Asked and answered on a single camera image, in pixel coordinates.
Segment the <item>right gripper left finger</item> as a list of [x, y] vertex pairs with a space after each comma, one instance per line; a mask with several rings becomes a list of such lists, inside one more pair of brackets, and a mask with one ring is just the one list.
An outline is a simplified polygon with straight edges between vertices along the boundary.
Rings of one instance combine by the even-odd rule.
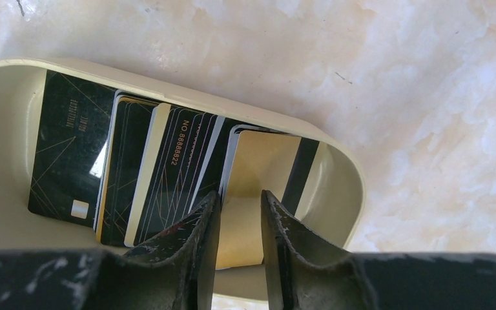
[[221, 199], [119, 255], [103, 248], [0, 250], [0, 309], [210, 309]]

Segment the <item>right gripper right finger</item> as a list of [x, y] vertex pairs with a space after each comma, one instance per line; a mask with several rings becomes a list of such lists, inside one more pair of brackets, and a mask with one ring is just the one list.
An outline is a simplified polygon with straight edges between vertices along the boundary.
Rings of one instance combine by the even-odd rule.
[[261, 194], [270, 309], [496, 309], [496, 254], [353, 253]]

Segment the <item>beige oval tray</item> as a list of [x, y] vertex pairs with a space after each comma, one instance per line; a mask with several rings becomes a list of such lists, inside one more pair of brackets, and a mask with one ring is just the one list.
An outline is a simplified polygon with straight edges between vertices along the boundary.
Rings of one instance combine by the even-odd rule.
[[309, 227], [337, 247], [349, 242], [364, 204], [360, 167], [341, 144], [315, 126], [88, 61], [6, 59], [0, 60], [0, 250], [97, 248], [84, 234], [31, 218], [27, 213], [25, 204], [35, 151], [36, 112], [41, 105], [47, 70], [327, 143], [336, 173], [330, 179], [328, 190], [321, 194], [319, 204], [328, 219], [310, 223]]

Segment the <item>gold credit card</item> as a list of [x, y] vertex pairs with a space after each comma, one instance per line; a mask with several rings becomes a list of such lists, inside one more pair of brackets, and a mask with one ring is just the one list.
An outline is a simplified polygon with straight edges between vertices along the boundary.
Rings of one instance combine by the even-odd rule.
[[311, 208], [327, 145], [321, 141], [243, 130], [223, 192], [216, 269], [262, 263], [260, 196], [271, 191], [295, 218]]

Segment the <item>numbered black credit card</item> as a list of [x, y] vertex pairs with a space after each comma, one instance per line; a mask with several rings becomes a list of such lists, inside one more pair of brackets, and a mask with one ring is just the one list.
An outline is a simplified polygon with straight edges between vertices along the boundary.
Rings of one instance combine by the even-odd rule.
[[124, 244], [134, 247], [191, 212], [220, 175], [204, 175], [225, 118], [172, 106], [157, 109], [146, 142]]

